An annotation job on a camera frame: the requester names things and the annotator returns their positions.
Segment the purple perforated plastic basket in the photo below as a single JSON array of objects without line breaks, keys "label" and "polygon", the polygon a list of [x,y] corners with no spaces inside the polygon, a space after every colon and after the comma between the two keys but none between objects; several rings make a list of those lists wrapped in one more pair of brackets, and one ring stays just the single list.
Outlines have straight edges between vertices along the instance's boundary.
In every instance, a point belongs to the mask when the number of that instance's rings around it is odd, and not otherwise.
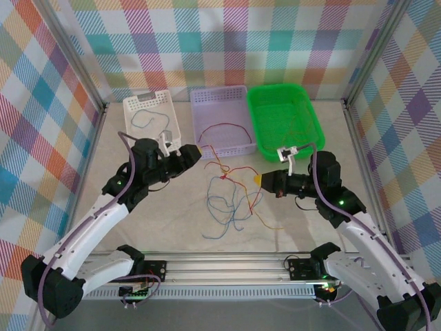
[{"label": "purple perforated plastic basket", "polygon": [[256,151],[256,138],[245,86],[221,86],[190,92],[195,144],[203,159],[235,157]]}]

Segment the green plastic mesh basket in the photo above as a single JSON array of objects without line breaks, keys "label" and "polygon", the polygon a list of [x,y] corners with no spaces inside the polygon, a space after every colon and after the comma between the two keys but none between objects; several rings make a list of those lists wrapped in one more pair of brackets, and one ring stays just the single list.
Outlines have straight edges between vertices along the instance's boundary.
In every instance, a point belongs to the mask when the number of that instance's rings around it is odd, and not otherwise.
[{"label": "green plastic mesh basket", "polygon": [[247,92],[247,103],[259,152],[269,162],[278,162],[280,147],[325,146],[325,135],[307,91],[283,83],[256,86]]}]

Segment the white perforated plastic basket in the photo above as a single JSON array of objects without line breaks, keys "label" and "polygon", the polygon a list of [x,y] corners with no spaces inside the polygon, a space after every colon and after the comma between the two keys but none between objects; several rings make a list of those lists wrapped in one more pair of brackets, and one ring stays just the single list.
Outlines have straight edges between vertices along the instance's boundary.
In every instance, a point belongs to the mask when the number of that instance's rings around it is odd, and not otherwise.
[{"label": "white perforated plastic basket", "polygon": [[126,133],[134,138],[156,139],[162,131],[181,140],[171,94],[168,90],[148,92],[123,100]]}]

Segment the small controller circuit board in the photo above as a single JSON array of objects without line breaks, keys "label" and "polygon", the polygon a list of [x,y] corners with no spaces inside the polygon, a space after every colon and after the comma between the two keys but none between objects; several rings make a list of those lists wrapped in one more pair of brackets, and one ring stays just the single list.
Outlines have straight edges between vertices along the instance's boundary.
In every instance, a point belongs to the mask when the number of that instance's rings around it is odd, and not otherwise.
[{"label": "small controller circuit board", "polygon": [[136,299],[141,300],[144,299],[149,293],[150,289],[153,286],[153,283],[124,283],[122,286],[118,288],[118,296],[126,300],[128,299]]},{"label": "small controller circuit board", "polygon": [[336,280],[325,281],[314,286],[316,296],[319,294],[330,295],[337,294],[338,289],[341,287],[341,282]]}]

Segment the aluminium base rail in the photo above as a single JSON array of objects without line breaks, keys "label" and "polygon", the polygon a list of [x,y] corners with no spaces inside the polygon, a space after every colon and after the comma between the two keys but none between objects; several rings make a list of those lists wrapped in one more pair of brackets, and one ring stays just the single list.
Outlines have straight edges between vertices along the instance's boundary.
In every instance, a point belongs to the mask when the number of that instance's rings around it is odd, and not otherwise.
[{"label": "aluminium base rail", "polygon": [[288,252],[146,252],[166,261],[163,285],[285,285],[293,281],[283,261]]}]

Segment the aluminium frame post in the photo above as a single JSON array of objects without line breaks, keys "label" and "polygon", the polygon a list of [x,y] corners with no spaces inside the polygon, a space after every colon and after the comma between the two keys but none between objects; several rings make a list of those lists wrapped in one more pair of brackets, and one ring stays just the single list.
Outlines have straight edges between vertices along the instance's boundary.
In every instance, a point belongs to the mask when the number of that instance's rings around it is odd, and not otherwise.
[{"label": "aluminium frame post", "polygon": [[350,106],[358,98],[380,56],[396,31],[412,0],[379,0],[362,35],[361,50],[351,65],[351,76],[342,93],[342,101]]},{"label": "aluminium frame post", "polygon": [[64,30],[59,21],[56,12],[52,9],[49,0],[32,0],[37,10],[41,14],[43,20],[49,27],[49,30],[54,35],[62,53],[65,55],[68,63],[72,66],[74,72],[82,83],[85,91],[88,93],[94,105],[102,112],[106,108],[106,102],[101,98],[99,91],[96,89],[89,73],[86,70],[80,56],[75,47]]}]

